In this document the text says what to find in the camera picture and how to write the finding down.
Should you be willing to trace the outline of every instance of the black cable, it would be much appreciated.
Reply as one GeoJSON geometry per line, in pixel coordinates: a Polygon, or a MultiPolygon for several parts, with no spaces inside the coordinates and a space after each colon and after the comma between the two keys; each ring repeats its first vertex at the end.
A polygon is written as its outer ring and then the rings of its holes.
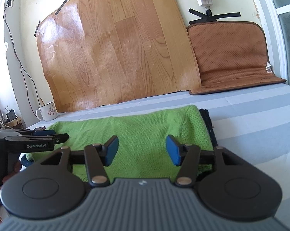
{"type": "Polygon", "coordinates": [[[28,97],[28,89],[27,89],[26,80],[25,80],[25,76],[24,76],[24,74],[23,74],[23,72],[22,72],[22,69],[25,71],[25,73],[28,75],[28,77],[32,80],[32,82],[33,82],[33,84],[34,84],[34,86],[35,86],[37,100],[38,100],[38,103],[39,103],[39,105],[40,105],[39,97],[38,97],[38,92],[37,92],[37,88],[36,88],[36,84],[35,84],[34,80],[30,77],[30,75],[27,73],[27,71],[24,69],[24,67],[22,66],[22,63],[21,63],[21,61],[20,61],[20,59],[19,59],[19,57],[18,57],[18,55],[17,55],[17,53],[16,53],[16,49],[15,49],[15,47],[14,47],[14,41],[13,41],[13,38],[12,38],[12,34],[11,34],[10,28],[9,28],[7,22],[6,22],[6,9],[7,9],[7,8],[8,8],[8,5],[6,5],[6,6],[5,6],[5,9],[4,9],[4,16],[3,16],[4,23],[6,24],[8,30],[9,30],[10,40],[11,40],[11,43],[12,43],[12,46],[13,46],[14,54],[15,54],[15,56],[16,56],[18,62],[20,63],[20,71],[21,71],[21,74],[22,74],[23,79],[24,79],[24,84],[25,84],[25,87],[26,87],[26,95],[27,95],[28,103],[29,103],[29,105],[30,105],[30,107],[31,107],[31,110],[32,110],[33,114],[36,115],[36,114],[34,113],[34,110],[33,110],[33,108],[32,108],[32,105],[30,104],[30,101],[29,101],[29,97],[28,97]]]}
{"type": "MultiPolygon", "coordinates": [[[[5,18],[4,18],[4,22],[5,22],[5,24],[7,25],[7,23],[6,23],[6,8],[5,8],[5,10],[4,10],[4,16],[5,16],[5,18]]],[[[16,55],[16,57],[17,57],[19,63],[20,63],[20,65],[21,65],[22,69],[25,71],[25,73],[27,74],[27,76],[32,80],[32,82],[33,82],[33,84],[34,84],[34,87],[35,87],[36,96],[37,96],[37,100],[38,100],[39,106],[41,106],[41,104],[40,104],[40,102],[39,102],[39,97],[38,97],[38,92],[37,92],[36,84],[35,84],[34,80],[30,77],[30,75],[27,73],[27,71],[24,69],[22,63],[20,62],[20,60],[19,60],[19,58],[18,58],[18,56],[17,56],[17,53],[16,53],[16,51],[15,51],[15,48],[14,48],[14,42],[13,42],[13,38],[12,38],[12,35],[11,35],[11,32],[10,32],[9,27],[8,27],[8,30],[9,30],[9,33],[10,33],[10,39],[11,39],[11,41],[12,41],[12,43],[13,43],[13,50],[14,50],[14,53],[15,53],[15,55],[16,55]]]]}

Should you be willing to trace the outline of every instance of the brown seat cushion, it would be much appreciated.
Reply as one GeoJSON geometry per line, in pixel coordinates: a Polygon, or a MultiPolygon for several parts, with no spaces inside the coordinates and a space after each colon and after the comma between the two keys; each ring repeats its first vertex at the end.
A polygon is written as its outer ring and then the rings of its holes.
{"type": "Polygon", "coordinates": [[[257,24],[207,22],[192,24],[187,29],[202,84],[190,94],[286,82],[273,72],[267,73],[269,58],[265,34],[257,24]]]}

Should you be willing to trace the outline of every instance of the black tape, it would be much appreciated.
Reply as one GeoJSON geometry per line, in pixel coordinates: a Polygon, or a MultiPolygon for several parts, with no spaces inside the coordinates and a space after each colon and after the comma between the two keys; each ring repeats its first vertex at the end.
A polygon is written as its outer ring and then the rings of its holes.
{"type": "Polygon", "coordinates": [[[194,9],[189,9],[189,13],[196,15],[198,17],[201,17],[201,19],[190,21],[189,22],[190,25],[195,24],[195,23],[201,23],[201,22],[214,22],[214,21],[218,21],[217,19],[220,19],[220,18],[241,17],[240,12],[208,16],[194,9]]]}
{"type": "Polygon", "coordinates": [[[57,14],[59,13],[59,11],[61,10],[62,7],[64,7],[65,3],[67,2],[68,0],[65,0],[63,2],[63,4],[59,7],[59,9],[55,12],[55,15],[57,16],[57,14]]]}
{"type": "Polygon", "coordinates": [[[211,119],[209,117],[208,110],[207,109],[200,109],[199,112],[200,112],[200,114],[205,122],[212,146],[213,147],[218,146],[217,139],[215,138],[215,132],[213,131],[212,122],[211,122],[211,119]]]}
{"type": "Polygon", "coordinates": [[[41,21],[39,21],[39,22],[38,22],[38,25],[36,26],[36,31],[35,31],[35,34],[34,34],[35,37],[36,37],[36,35],[37,35],[37,31],[38,31],[38,28],[39,28],[40,23],[41,23],[41,21]]]}

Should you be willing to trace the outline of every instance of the wood-pattern vinyl sheet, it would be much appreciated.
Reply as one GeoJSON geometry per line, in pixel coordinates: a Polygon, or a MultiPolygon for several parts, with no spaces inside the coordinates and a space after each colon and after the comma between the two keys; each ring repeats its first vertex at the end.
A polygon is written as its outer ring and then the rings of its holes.
{"type": "Polygon", "coordinates": [[[37,46],[58,112],[200,87],[175,0],[69,0],[37,46]]]}

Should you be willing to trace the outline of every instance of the wall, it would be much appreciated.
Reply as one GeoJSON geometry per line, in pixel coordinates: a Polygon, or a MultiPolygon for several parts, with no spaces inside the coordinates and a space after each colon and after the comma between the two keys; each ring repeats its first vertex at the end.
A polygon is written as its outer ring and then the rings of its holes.
{"type": "MultiPolygon", "coordinates": [[[[23,49],[21,46],[21,35],[20,35],[20,0],[14,0],[13,6],[8,7],[6,9],[6,21],[10,28],[16,53],[23,64],[23,67],[25,70],[27,70],[27,66],[24,62],[24,56],[23,56],[23,49]]],[[[12,87],[14,90],[14,95],[12,97],[14,100],[17,101],[18,108],[20,109],[21,116],[26,124],[26,126],[30,126],[38,122],[38,119],[33,114],[28,99],[26,95],[26,87],[24,83],[23,76],[21,74],[20,70],[20,64],[14,54],[13,46],[10,40],[9,31],[6,25],[4,25],[4,41],[8,42],[8,49],[6,52],[6,59],[7,59],[7,65],[8,70],[10,74],[10,79],[12,83],[12,87]]],[[[36,110],[38,108],[38,100],[36,97],[36,94],[34,94],[33,87],[32,87],[32,81],[28,78],[28,76],[23,71],[25,80],[28,87],[28,97],[29,101],[32,105],[33,110],[36,110]]]]}
{"type": "MultiPolygon", "coordinates": [[[[37,84],[39,97],[41,97],[44,102],[50,102],[53,98],[43,75],[34,33],[38,22],[44,20],[50,13],[57,10],[63,1],[64,0],[21,0],[21,43],[23,49],[26,50],[24,59],[37,84]]],[[[205,9],[198,6],[197,0],[176,1],[186,26],[189,25],[189,21],[198,19],[197,16],[188,13],[189,8],[205,13],[205,9]]],[[[212,12],[213,14],[240,12],[242,15],[241,18],[227,18],[221,20],[253,21],[259,25],[261,24],[253,0],[213,0],[212,12]]]]}
{"type": "Polygon", "coordinates": [[[0,0],[0,109],[12,108],[17,116],[20,116],[19,107],[14,96],[13,87],[9,77],[9,71],[4,53],[4,25],[3,11],[5,0],[0,0]]]}

